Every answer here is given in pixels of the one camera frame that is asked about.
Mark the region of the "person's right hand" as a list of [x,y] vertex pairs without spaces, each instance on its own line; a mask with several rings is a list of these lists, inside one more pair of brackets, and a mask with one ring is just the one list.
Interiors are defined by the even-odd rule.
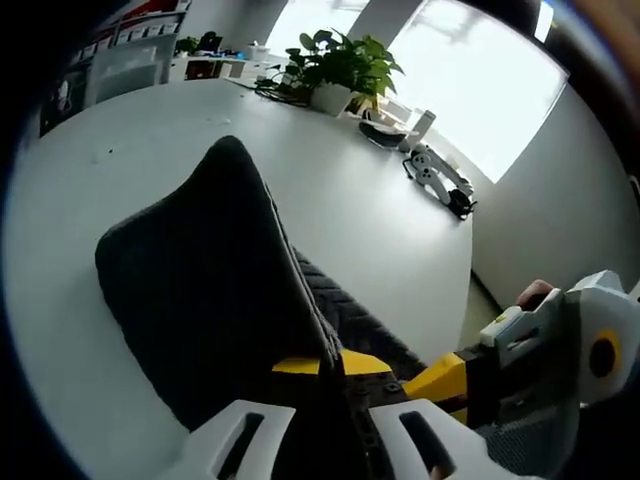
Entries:
[[550,283],[536,279],[521,292],[516,305],[524,311],[534,311],[553,289]]

